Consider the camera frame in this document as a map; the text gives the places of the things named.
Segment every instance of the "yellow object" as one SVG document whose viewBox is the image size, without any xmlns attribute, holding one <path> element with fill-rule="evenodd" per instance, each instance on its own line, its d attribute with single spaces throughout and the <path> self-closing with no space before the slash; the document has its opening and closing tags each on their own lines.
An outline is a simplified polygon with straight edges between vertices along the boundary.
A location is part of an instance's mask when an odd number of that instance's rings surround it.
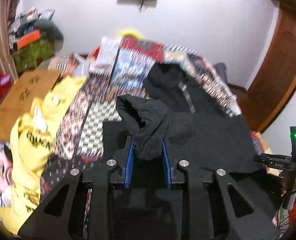
<svg viewBox="0 0 296 240">
<path fill-rule="evenodd" d="M 35 98 L 29 114 L 19 117 L 11 130 L 13 158 L 11 207 L 1 207 L 3 224 L 13 234 L 37 208 L 40 177 L 51 156 L 56 133 L 86 77 L 66 77 L 44 100 Z"/>
<path fill-rule="evenodd" d="M 141 33 L 134 29 L 123 30 L 118 34 L 118 37 L 132 37 L 137 40 L 143 39 L 143 36 L 141 35 Z"/>
</svg>

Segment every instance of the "yellow shirt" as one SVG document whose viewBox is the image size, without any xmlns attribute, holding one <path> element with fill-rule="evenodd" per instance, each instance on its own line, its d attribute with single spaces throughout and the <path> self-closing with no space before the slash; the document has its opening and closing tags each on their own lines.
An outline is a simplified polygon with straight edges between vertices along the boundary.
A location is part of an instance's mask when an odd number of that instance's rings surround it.
<svg viewBox="0 0 296 240">
<path fill-rule="evenodd" d="M 13 234 L 37 208 L 40 177 L 51 156 L 56 133 L 86 77 L 66 77 L 44 100 L 35 98 L 29 114 L 18 118 L 11 130 L 13 158 L 11 207 L 1 207 L 3 224 Z"/>
</svg>

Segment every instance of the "brown cardboard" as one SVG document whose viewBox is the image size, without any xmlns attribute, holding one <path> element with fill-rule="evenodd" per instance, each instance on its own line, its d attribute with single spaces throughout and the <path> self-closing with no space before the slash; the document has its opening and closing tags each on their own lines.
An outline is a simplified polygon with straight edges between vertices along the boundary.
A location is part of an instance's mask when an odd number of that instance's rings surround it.
<svg viewBox="0 0 296 240">
<path fill-rule="evenodd" d="M 26 71 L 11 88 L 0 106 L 0 140 L 10 141 L 18 117 L 29 113 L 35 97 L 44 98 L 53 88 L 61 71 Z"/>
</svg>

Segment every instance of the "metal bolt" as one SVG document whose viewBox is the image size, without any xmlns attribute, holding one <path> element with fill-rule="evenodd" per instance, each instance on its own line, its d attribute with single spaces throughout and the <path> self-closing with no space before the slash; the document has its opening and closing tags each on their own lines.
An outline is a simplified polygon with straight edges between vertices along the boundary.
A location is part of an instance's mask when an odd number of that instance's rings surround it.
<svg viewBox="0 0 296 240">
<path fill-rule="evenodd" d="M 107 160 L 107 165 L 108 165 L 108 166 L 115 166 L 116 163 L 117 163 L 117 162 L 116 162 L 115 160 L 113 160 L 113 159 L 111 159 L 111 160 Z"/>
<path fill-rule="evenodd" d="M 181 160 L 181 161 L 179 161 L 179 164 L 180 164 L 182 167 L 187 167 L 187 166 L 189 165 L 189 161 Z"/>
<path fill-rule="evenodd" d="M 226 175 L 226 171 L 224 169 L 218 169 L 216 170 L 216 173 L 219 175 L 219 176 L 224 176 Z"/>
<path fill-rule="evenodd" d="M 77 169 L 77 168 L 74 168 L 74 169 L 72 169 L 71 171 L 70 171 L 70 174 L 72 175 L 72 176 L 76 176 L 76 175 L 78 175 L 79 174 L 79 169 Z"/>
</svg>

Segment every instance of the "checkered pattern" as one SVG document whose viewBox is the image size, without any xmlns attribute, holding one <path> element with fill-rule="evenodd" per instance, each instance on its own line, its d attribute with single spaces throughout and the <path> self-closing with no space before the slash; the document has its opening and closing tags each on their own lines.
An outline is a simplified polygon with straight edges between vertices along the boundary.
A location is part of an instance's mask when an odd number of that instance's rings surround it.
<svg viewBox="0 0 296 240">
<path fill-rule="evenodd" d="M 99 158 L 103 154 L 102 123 L 106 121 L 121 121 L 115 100 L 92 103 L 82 128 L 77 155 Z"/>
</svg>

